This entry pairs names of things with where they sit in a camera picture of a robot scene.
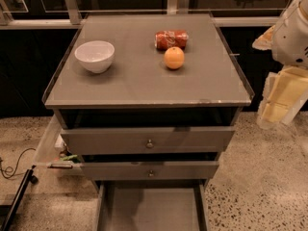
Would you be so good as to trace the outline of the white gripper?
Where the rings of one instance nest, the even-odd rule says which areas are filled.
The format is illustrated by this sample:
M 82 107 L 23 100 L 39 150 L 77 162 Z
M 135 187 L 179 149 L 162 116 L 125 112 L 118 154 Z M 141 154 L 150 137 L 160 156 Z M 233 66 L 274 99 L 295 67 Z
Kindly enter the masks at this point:
M 257 124 L 263 129 L 289 125 L 308 100 L 308 0 L 294 0 L 252 47 L 271 50 L 272 57 L 285 65 L 266 78 Z

